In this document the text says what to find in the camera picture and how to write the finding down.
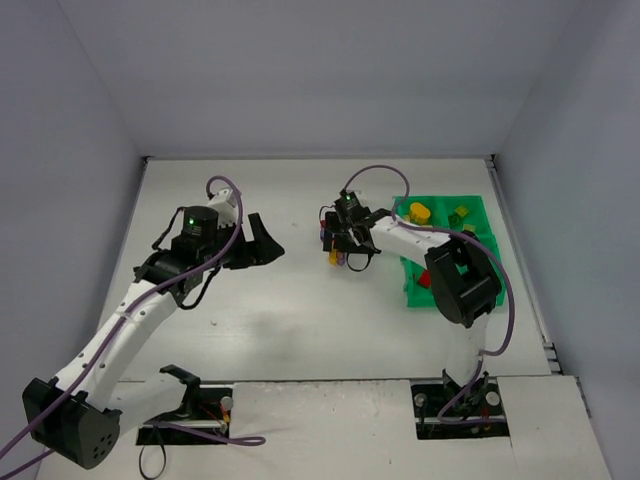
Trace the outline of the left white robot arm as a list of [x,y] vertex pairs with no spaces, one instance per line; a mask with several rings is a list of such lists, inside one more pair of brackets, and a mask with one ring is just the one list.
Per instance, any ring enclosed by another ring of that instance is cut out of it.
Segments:
[[180,233],[169,248],[153,248],[134,270],[125,298],[103,327],[52,379],[33,379],[22,394],[28,432],[38,443],[90,470],[104,461],[119,437],[164,414],[188,417],[201,401],[201,380],[176,365],[161,368],[129,395],[115,388],[154,331],[196,287],[206,272],[246,269],[274,262],[284,248],[259,214],[249,216],[246,240],[241,212],[222,223],[221,207],[179,209]]

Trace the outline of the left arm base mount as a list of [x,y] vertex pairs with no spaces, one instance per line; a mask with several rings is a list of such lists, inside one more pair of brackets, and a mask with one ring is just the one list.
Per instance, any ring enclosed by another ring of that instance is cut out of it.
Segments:
[[[154,417],[154,421],[175,423],[200,433],[229,437],[234,390],[231,384],[202,381],[196,375],[176,365],[167,365],[160,369],[160,373],[169,375],[187,386],[186,402],[182,403],[177,410]],[[169,427],[145,425],[138,430],[136,445],[204,446],[222,445],[222,442]]]

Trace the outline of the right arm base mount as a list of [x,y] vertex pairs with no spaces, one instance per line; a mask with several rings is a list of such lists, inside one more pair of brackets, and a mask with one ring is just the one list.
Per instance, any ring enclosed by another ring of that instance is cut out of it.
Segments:
[[416,437],[421,441],[509,437],[510,430],[496,378],[485,375],[471,391],[438,414],[459,389],[429,380],[411,384]]

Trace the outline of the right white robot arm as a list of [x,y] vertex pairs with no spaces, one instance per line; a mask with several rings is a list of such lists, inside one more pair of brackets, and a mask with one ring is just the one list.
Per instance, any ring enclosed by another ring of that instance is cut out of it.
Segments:
[[460,389],[481,375],[486,329],[502,291],[489,252],[478,245],[471,233],[409,227],[387,209],[371,210],[353,190],[342,190],[324,218],[324,251],[340,253],[345,262],[394,254],[430,275],[435,306],[451,331],[443,380]]

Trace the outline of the orange yellow curved lego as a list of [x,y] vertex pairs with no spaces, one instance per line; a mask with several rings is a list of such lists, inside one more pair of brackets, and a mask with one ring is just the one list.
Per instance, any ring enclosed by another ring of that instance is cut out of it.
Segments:
[[428,225],[431,220],[431,210],[420,202],[413,202],[409,206],[408,220],[416,225]]

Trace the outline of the red rectangular lego brick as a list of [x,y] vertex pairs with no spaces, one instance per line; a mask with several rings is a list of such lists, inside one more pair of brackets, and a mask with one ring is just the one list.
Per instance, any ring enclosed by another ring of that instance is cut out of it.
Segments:
[[431,276],[427,270],[424,270],[418,279],[418,284],[424,288],[431,287]]

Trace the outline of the dark green curved lego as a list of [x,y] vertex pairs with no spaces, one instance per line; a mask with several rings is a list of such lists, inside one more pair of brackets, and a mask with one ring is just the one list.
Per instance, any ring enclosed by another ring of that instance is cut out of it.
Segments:
[[450,226],[455,226],[462,222],[462,218],[457,214],[452,214],[448,217],[448,222]]

